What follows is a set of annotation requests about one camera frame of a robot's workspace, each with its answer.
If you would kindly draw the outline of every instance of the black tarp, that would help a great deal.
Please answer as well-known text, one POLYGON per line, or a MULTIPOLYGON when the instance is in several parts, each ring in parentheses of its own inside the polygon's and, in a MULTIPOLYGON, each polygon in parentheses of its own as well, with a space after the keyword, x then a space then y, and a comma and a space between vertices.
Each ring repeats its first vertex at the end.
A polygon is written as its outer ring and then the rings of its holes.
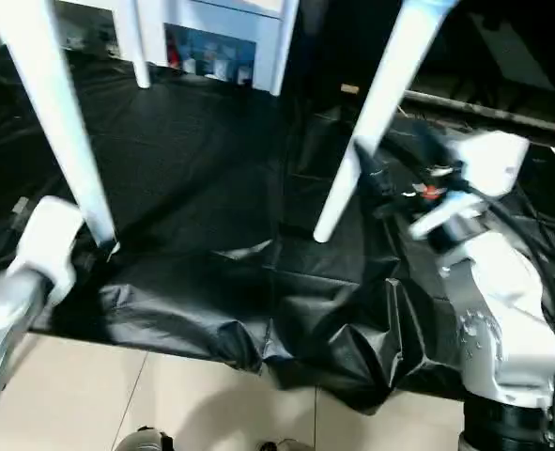
MULTIPOLYGON (((317 385, 362 412, 396 387, 462 397, 453 309, 404 221, 376 219, 360 189, 330 242, 312 240, 349 121, 173 70, 141 90, 127 63, 70 62, 121 250, 77 258, 79 286, 36 331, 266 364, 284 388, 317 385)), ((390 135, 416 145, 404 119, 390 135)), ((70 198, 0 51, 0 235, 18 197, 43 194, 70 198)), ((549 148, 530 150, 505 202, 555 275, 549 148)))

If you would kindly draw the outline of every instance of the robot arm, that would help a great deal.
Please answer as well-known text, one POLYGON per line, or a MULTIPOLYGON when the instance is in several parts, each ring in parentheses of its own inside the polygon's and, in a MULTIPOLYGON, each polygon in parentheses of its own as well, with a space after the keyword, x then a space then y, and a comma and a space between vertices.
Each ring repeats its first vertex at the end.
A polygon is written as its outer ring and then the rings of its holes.
MULTIPOLYGON (((529 143, 489 132, 443 144, 431 132, 418 133, 427 166, 420 169, 434 185, 423 182, 405 193, 415 207, 409 234, 427 239, 438 255, 457 318, 468 392, 459 449, 555 448, 549 414, 555 405, 555 333, 542 311, 542 279, 529 259, 482 221, 491 198, 511 191, 529 143)), ((366 177, 383 177, 383 166, 359 157, 366 177)))
POLYGON ((70 264, 83 218, 75 206, 44 197, 33 210, 8 269, 0 272, 0 393, 8 362, 46 303, 60 302, 75 281, 70 264))

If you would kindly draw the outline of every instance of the white floor tile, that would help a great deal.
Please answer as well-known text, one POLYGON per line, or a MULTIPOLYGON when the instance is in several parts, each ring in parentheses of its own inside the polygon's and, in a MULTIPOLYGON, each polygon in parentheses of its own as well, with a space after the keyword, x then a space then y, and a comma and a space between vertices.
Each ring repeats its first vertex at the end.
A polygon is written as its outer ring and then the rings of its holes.
POLYGON ((159 428, 185 451, 254 451, 264 441, 313 444, 315 389, 279 391, 226 365, 152 354, 118 439, 159 428))
POLYGON ((317 397, 316 451, 456 451, 462 428, 462 404, 447 399, 395 393, 366 416, 317 397))
POLYGON ((109 451, 146 353, 38 335, 21 349, 0 398, 0 451, 109 451))

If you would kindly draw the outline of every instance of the black plastic sheet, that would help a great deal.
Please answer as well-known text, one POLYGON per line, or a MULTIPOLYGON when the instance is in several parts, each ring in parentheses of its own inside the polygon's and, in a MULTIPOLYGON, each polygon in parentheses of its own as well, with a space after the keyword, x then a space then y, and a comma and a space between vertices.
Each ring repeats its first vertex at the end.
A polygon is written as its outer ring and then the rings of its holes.
MULTIPOLYGON (((348 121, 173 70, 140 90, 127 63, 70 62, 121 250, 92 266, 78 246, 80 284, 36 331, 266 364, 284 388, 318 385, 362 412, 400 387, 462 397, 453 309, 404 221, 376 219, 361 187, 330 242, 312 239, 348 121)), ((391 137, 416 145, 404 120, 391 137)), ((0 230, 19 196, 43 194, 70 198, 2 51, 0 230)), ((550 149, 530 150, 505 203, 555 275, 550 149)))

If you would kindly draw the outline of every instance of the black cable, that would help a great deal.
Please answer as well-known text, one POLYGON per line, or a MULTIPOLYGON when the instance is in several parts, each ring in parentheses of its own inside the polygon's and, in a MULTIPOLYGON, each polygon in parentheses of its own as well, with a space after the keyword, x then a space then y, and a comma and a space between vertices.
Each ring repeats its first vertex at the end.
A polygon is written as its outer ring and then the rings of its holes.
MULTIPOLYGON (((480 197, 487 205, 490 207, 491 211, 499 217, 499 219, 508 226, 518 237, 520 237, 525 245, 528 247, 530 254, 532 255, 533 263, 536 266, 536 269, 540 273, 540 277, 542 277, 542 281, 544 282, 544 286, 547 289, 548 296, 550 297, 550 303, 552 304, 552 325, 553 331, 555 334, 555 286, 550 275, 550 271, 548 270, 547 266, 545 265, 544 261, 540 257, 538 252, 538 248, 533 241, 532 237, 528 235, 523 228, 518 224, 517 220, 513 217, 513 215, 509 212, 509 210, 504 207, 504 205, 499 202, 497 199, 490 197, 487 194, 482 193, 477 188, 471 186, 466 180, 463 179, 455 179, 451 184, 451 188, 464 191, 465 193, 475 194, 480 197)), ((555 428, 555 382, 554 382, 554 392, 552 395, 552 426, 555 428)))

